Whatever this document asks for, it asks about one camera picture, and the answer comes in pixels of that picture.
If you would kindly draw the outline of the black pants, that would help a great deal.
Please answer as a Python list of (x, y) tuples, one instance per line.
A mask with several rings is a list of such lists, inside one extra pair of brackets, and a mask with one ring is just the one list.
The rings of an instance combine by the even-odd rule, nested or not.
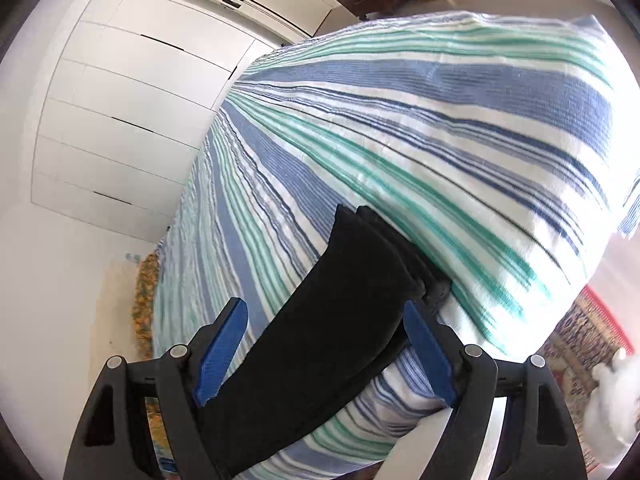
[(326, 250), (201, 411), (231, 478), (332, 479), (384, 460), (439, 400), (402, 314), (450, 279), (377, 212), (338, 206)]

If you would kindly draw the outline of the red patterned rug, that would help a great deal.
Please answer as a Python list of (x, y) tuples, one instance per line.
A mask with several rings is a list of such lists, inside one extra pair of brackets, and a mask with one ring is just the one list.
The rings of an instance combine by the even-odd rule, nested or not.
[(608, 307), (585, 286), (538, 350), (564, 396), (588, 474), (600, 466), (582, 436), (582, 419), (590, 394), (598, 385), (592, 370), (599, 363), (611, 365), (620, 349), (625, 350), (626, 356), (634, 354), (634, 346)]

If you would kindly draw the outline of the yellow patterned blanket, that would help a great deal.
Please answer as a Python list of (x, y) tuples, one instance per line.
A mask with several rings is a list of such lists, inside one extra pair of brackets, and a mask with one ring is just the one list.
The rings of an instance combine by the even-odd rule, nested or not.
[(153, 357), (153, 304), (159, 275), (158, 255), (157, 252), (152, 252), (138, 266), (134, 283), (134, 304), (131, 308), (134, 340), (142, 360)]

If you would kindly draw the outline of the blue green striped bed sheet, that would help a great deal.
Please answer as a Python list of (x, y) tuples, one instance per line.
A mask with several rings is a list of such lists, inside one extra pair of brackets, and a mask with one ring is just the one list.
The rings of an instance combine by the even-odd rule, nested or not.
[(440, 324), (526, 359), (612, 234), (638, 228), (638, 105), (595, 18), (391, 18), (258, 58), (158, 248), (156, 354), (240, 298), (222, 386), (326, 250), (337, 207), (367, 206), (450, 279)]

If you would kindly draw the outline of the white wardrobe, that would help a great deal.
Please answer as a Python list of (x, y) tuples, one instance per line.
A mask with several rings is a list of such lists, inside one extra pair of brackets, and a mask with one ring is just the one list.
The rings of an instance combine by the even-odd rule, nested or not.
[(334, 0), (89, 0), (39, 119), (34, 204), (157, 242), (239, 74), (314, 36)]

